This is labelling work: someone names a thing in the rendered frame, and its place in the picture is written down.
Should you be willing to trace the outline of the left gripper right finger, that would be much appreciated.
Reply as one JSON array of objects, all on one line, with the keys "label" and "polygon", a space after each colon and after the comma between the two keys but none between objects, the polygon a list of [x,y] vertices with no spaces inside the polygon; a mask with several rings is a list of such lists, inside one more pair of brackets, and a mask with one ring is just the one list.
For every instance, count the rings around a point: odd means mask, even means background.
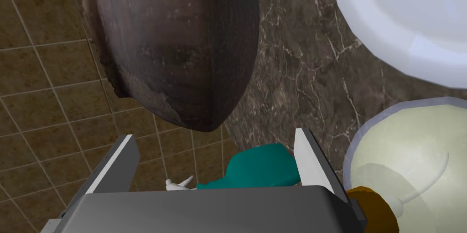
[{"label": "left gripper right finger", "polygon": [[342,183],[309,129],[296,128],[293,153],[302,185],[323,186],[344,202],[350,202]]}]

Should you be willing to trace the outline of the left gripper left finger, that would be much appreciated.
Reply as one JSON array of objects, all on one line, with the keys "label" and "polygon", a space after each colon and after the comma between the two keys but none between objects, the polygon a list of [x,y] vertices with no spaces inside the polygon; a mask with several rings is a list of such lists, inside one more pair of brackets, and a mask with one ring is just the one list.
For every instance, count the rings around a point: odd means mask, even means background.
[{"label": "left gripper left finger", "polygon": [[135,137],[122,136],[90,176],[85,193],[129,192],[139,161]]}]

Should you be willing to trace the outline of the teal object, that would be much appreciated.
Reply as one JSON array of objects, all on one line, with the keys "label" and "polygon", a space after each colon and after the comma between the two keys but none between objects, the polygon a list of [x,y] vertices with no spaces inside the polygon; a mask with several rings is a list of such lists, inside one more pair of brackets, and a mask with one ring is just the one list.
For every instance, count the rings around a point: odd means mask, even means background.
[{"label": "teal object", "polygon": [[197,189],[293,186],[300,182],[294,157],[280,143],[261,145],[235,154],[226,175]]}]

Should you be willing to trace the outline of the small white object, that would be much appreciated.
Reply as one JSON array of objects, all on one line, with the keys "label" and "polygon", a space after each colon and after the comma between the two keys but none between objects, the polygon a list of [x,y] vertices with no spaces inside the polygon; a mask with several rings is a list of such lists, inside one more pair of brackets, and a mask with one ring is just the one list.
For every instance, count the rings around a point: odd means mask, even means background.
[{"label": "small white object", "polygon": [[172,182],[171,179],[165,180],[165,188],[167,191],[178,191],[178,190],[190,190],[187,185],[193,180],[194,176],[190,176],[187,179],[183,180],[179,184]]}]

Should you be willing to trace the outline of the orange brown object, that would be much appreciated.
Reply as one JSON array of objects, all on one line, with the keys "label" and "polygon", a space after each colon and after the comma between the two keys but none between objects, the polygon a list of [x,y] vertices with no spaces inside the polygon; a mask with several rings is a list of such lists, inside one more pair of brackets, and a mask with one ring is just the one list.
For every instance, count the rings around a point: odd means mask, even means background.
[{"label": "orange brown object", "polygon": [[400,233],[394,213],[378,193],[368,187],[358,186],[348,190],[347,195],[358,201],[367,219],[364,233]]}]

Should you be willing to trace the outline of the pale yellow bowl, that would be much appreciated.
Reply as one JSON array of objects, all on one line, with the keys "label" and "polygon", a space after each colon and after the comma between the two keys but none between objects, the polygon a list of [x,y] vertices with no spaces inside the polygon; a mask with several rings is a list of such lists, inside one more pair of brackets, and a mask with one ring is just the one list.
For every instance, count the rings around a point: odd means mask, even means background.
[{"label": "pale yellow bowl", "polygon": [[467,100],[397,103],[355,134],[343,162],[346,190],[387,200],[400,233],[467,233]]}]

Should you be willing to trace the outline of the dark brown wooden bowl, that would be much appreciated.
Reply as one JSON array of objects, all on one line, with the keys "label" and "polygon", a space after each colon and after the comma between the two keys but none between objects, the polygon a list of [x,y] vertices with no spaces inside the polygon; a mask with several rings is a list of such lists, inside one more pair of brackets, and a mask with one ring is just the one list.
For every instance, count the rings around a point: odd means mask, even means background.
[{"label": "dark brown wooden bowl", "polygon": [[211,132],[233,112],[253,74],[259,0],[82,0],[105,74],[179,127]]}]

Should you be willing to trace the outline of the white plate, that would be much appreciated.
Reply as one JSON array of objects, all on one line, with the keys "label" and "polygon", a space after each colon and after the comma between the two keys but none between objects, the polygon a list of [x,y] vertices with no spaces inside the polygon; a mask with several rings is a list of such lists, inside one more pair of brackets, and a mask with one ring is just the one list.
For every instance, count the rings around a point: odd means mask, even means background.
[{"label": "white plate", "polygon": [[352,33],[408,76],[467,89],[467,0],[336,0]]}]

